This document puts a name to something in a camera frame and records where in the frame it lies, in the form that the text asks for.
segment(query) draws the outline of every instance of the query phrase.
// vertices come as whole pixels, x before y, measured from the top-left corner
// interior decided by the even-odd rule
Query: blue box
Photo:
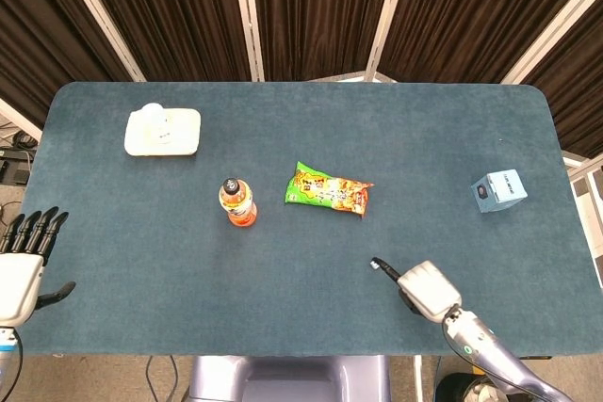
[[[471,186],[481,212],[494,212],[519,203],[528,196],[517,171],[488,173]]]

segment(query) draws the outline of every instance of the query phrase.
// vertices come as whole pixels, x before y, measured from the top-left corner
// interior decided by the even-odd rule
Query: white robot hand
[[[0,327],[21,326],[34,310],[61,301],[75,288],[70,281],[54,294],[38,296],[58,231],[69,215],[55,217],[57,212],[53,207],[27,218],[20,214],[0,239]]]
[[[379,258],[370,264],[396,282],[400,296],[414,313],[441,324],[448,345],[485,372],[503,393],[524,392],[545,402],[572,402],[531,372],[476,315],[463,310],[461,294],[432,262],[425,261],[404,275]]]

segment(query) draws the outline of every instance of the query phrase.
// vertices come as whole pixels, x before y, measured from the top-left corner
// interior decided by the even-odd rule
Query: dark curtain
[[[567,0],[399,0],[379,72],[497,83]]]
[[[251,80],[238,0],[103,0],[148,80]]]
[[[42,126],[73,80],[131,80],[82,0],[0,0],[0,97]]]
[[[603,0],[597,0],[524,81],[548,99],[562,148],[603,153]]]
[[[367,67],[383,0],[255,0],[266,80]]]

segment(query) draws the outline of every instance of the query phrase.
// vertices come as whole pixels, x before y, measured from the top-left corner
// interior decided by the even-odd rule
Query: cable
[[[149,357],[149,360],[147,361],[147,369],[144,372],[146,378],[147,378],[147,384],[149,385],[149,389],[151,390],[151,394],[153,395],[153,400],[155,402],[159,402],[159,399],[157,398],[157,394],[155,393],[155,389],[153,388],[153,383],[151,383],[151,379],[149,378],[149,367],[151,367],[151,362],[153,361],[154,356],[151,355]]]
[[[145,370],[145,377],[147,378],[147,384],[149,385],[149,389],[151,390],[151,394],[153,395],[153,400],[155,402],[159,402],[159,398],[157,397],[157,393],[155,392],[155,388],[153,386],[153,383],[151,382],[151,378],[149,377],[149,368],[151,367],[151,362],[153,361],[153,358],[155,356],[151,355],[149,357],[149,360],[147,361],[147,367]],[[173,367],[173,373],[174,373],[174,382],[173,385],[171,387],[171,391],[168,394],[168,398],[166,399],[166,402],[172,402],[173,397],[176,393],[176,389],[178,388],[178,366],[176,365],[176,361],[173,358],[173,355],[170,355],[170,361],[171,361],[171,366]]]
[[[12,394],[12,391],[15,389],[15,386],[17,386],[17,381],[19,381],[19,377],[21,376],[21,369],[23,368],[23,341],[21,341],[21,336],[19,336],[19,333],[17,332],[16,329],[12,330],[12,334],[14,335],[15,339],[17,340],[17,347],[19,347],[19,367],[17,368],[17,375],[15,376],[15,379],[12,381],[12,384],[10,385],[8,392],[5,394],[4,398],[0,402],[8,401],[8,398]]]
[[[12,136],[14,136],[14,135],[15,135],[17,132],[18,132],[18,131],[11,132],[10,134],[6,134],[5,136],[2,136],[2,138],[9,138],[9,137],[12,137]]]
[[[173,386],[171,387],[171,391],[170,391],[170,394],[168,395],[166,402],[171,402],[171,400],[173,399],[173,395],[176,393],[176,388],[178,388],[178,366],[176,366],[176,361],[173,358],[173,355],[170,355],[170,360],[171,360],[171,366],[173,367],[174,378],[173,378]]]
[[[470,365],[477,367],[478,369],[480,369],[482,372],[484,372],[486,375],[488,376],[492,376],[504,383],[507,383],[508,385],[513,386],[514,388],[518,389],[519,391],[523,391],[526,394],[531,395],[532,397],[536,397],[536,400],[542,400],[544,402],[555,402],[551,399],[549,399],[548,397],[542,397],[541,395],[538,395],[537,393],[535,393],[532,390],[529,390],[528,388],[525,388],[521,385],[517,385],[515,383],[513,383],[512,381],[506,379],[505,377],[501,377],[499,374],[497,374],[496,372],[487,370],[483,367],[481,367],[480,365],[474,363],[473,361],[469,360],[466,356],[462,355],[457,349],[456,349],[456,345],[453,344],[450,339],[449,336],[446,332],[446,319],[448,319],[450,317],[450,314],[455,310],[455,308],[458,308],[459,305],[454,305],[450,311],[448,311],[448,313],[446,314],[446,316],[444,317],[444,321],[442,322],[442,334],[444,335],[444,339],[446,339],[446,342],[448,343],[448,346],[452,349],[452,351],[454,353],[456,353],[456,355],[461,358],[463,361],[468,362]]]
[[[180,402],[187,402],[189,394],[190,394],[190,387],[188,387],[187,390],[185,391],[185,393],[182,394],[182,399],[180,399]]]
[[[38,145],[38,141],[30,134],[19,130],[12,136],[12,146],[21,150],[33,150]]]
[[[442,356],[437,359],[437,365],[435,366],[435,375],[433,376],[433,401],[435,402],[435,390],[437,389],[437,377],[440,374],[440,364],[442,364]]]
[[[30,154],[28,151],[26,151],[25,149],[23,149],[23,148],[20,148],[20,147],[18,147],[18,146],[17,146],[17,147],[15,147],[15,146],[13,145],[13,143],[10,143],[10,142],[9,142],[8,140],[6,140],[5,138],[0,137],[0,140],[7,142],[7,143],[8,143],[10,146],[12,146],[12,147],[13,147],[13,150],[14,150],[14,151],[19,151],[19,152],[21,152],[21,153],[25,153],[25,155],[27,156],[27,168],[29,169],[29,172],[31,173],[31,159],[32,159],[31,154]]]
[[[4,221],[4,208],[10,204],[16,204],[16,203],[21,204],[20,201],[9,201],[9,202],[5,202],[4,204],[0,205],[0,223],[2,223],[4,226],[8,226]]]

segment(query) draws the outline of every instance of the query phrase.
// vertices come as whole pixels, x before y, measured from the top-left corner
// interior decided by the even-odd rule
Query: snack bag
[[[372,183],[333,178],[298,162],[295,175],[286,188],[285,202],[330,207],[364,217],[368,204],[367,189],[373,186]]]

